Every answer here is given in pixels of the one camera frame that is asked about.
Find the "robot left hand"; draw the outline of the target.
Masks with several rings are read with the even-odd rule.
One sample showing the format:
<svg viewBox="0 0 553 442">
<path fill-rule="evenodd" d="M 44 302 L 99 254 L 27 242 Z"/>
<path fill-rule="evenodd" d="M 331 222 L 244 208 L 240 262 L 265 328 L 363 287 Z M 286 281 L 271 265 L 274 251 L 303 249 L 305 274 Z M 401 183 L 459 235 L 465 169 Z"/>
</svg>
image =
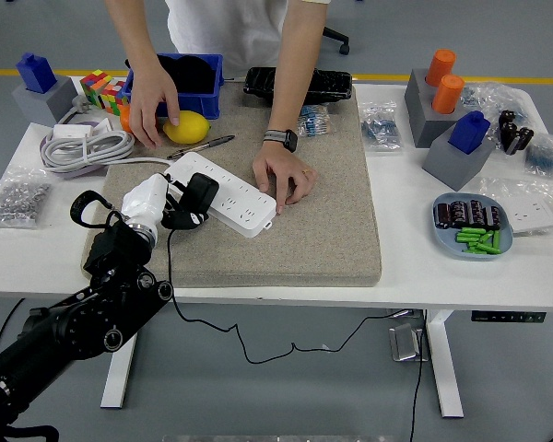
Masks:
<svg viewBox="0 0 553 442">
<path fill-rule="evenodd" d="M 186 185 L 155 174 L 124 196 L 122 214 L 134 230 L 155 233 L 158 225 L 168 230 L 190 230 L 208 218 L 218 183 L 195 173 Z"/>
</svg>

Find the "person's left hand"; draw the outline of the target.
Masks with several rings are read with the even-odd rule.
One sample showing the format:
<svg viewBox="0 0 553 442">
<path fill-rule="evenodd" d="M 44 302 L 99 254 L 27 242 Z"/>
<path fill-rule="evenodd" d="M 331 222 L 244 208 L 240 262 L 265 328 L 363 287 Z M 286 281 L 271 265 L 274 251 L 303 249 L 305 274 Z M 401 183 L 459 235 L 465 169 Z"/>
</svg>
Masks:
<svg viewBox="0 0 553 442">
<path fill-rule="evenodd" d="M 278 142 L 265 141 L 253 160 L 258 189 L 268 192 L 270 176 L 276 180 L 276 213 L 308 196 L 317 181 L 317 171 Z"/>
</svg>

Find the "person's right hand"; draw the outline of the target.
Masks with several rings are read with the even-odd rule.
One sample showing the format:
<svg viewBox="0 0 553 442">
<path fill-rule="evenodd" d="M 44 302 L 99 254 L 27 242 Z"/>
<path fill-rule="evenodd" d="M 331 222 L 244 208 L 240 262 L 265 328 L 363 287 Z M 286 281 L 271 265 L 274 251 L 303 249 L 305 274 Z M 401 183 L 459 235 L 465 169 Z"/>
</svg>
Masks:
<svg viewBox="0 0 553 442">
<path fill-rule="evenodd" d="M 134 136 L 146 147 L 161 146 L 157 127 L 157 109 L 165 103 L 172 125 L 180 124 L 180 107 L 176 86 L 159 65 L 132 68 L 134 73 L 130 100 L 129 126 Z"/>
</svg>

